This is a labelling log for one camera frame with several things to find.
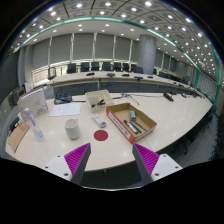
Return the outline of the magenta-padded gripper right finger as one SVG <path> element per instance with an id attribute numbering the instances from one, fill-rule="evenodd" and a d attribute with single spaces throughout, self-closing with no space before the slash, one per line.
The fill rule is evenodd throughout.
<path id="1" fill-rule="evenodd" d="M 144 185 L 182 169 L 168 154 L 157 154 L 148 148 L 133 144 L 132 153 Z"/>

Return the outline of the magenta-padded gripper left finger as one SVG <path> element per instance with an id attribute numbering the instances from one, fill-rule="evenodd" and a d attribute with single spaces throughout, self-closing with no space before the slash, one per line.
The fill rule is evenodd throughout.
<path id="1" fill-rule="evenodd" d="M 91 144 L 87 143 L 66 155 L 57 155 L 43 166 L 43 170 L 80 185 L 90 154 Z"/>

